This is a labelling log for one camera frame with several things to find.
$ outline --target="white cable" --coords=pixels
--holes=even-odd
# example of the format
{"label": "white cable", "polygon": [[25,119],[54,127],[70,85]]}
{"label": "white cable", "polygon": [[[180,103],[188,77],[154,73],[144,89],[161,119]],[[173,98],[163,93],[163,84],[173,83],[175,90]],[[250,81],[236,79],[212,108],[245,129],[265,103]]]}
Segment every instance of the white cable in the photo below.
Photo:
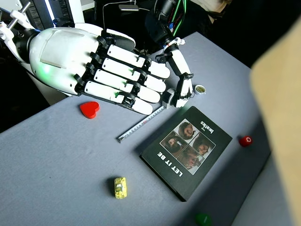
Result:
{"label": "white cable", "polygon": [[156,2],[155,2],[154,13],[156,12],[156,4],[157,4],[157,1],[158,1],[158,0],[156,0]]}
{"label": "white cable", "polygon": [[[105,4],[105,5],[103,6],[103,9],[104,9],[105,6],[108,6],[108,5],[110,5],[110,4],[119,4],[119,3],[127,3],[127,2],[132,2],[132,0],[130,0],[130,1],[120,1],[120,2],[111,2],[111,3],[107,3],[107,4]],[[103,29],[105,30],[105,25],[104,25],[104,13],[103,13]]]}

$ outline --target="measuring tape blade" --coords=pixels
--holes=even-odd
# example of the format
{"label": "measuring tape blade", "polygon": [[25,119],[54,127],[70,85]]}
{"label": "measuring tape blade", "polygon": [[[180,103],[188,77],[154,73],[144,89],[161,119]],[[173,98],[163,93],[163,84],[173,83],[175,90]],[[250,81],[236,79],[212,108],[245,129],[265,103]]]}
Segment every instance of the measuring tape blade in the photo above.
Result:
{"label": "measuring tape blade", "polygon": [[128,138],[130,135],[132,135],[134,132],[136,132],[140,127],[145,125],[149,120],[151,120],[153,117],[155,117],[157,114],[159,114],[164,109],[165,109],[165,107],[161,106],[160,108],[155,110],[152,114],[150,114],[145,119],[138,122],[136,125],[134,125],[132,128],[130,128],[127,132],[125,132],[120,137],[118,137],[117,140],[119,141],[119,143],[121,143],[125,138]]}

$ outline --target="red ball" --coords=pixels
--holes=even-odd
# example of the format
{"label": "red ball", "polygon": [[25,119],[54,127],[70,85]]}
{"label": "red ball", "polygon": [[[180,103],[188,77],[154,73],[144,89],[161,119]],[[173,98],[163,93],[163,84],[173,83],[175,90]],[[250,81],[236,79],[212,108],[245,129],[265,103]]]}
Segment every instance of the red ball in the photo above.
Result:
{"label": "red ball", "polygon": [[247,146],[249,146],[250,144],[253,143],[253,140],[252,140],[252,138],[251,138],[250,136],[244,136],[243,138],[241,138],[241,139],[239,140],[239,143],[240,143],[240,145],[242,145],[243,147],[247,147]]}

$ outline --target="table surface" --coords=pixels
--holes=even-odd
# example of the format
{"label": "table surface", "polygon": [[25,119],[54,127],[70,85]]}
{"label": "table surface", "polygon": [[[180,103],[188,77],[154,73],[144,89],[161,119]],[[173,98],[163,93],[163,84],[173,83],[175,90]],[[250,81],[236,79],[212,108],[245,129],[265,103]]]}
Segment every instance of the table surface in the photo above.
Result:
{"label": "table surface", "polygon": [[[164,110],[121,144],[116,137],[141,115],[99,101],[93,120],[69,97],[0,134],[1,226],[194,225],[209,214],[214,225],[231,225],[270,153],[250,90],[250,69],[198,33],[180,46],[193,84],[206,87],[196,106],[233,140],[188,202],[140,159],[143,145],[179,109]],[[176,87],[172,73],[168,86]],[[241,148],[237,136],[252,135]],[[126,177],[128,197],[113,196],[115,177]]]}

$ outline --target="book cover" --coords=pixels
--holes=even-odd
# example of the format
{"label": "book cover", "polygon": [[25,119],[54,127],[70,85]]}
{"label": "book cover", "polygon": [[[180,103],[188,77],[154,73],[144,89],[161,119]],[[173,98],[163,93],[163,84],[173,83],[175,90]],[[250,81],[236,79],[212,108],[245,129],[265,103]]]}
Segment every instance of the book cover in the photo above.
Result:
{"label": "book cover", "polygon": [[142,152],[141,158],[182,201],[187,201],[231,140],[191,107]]}

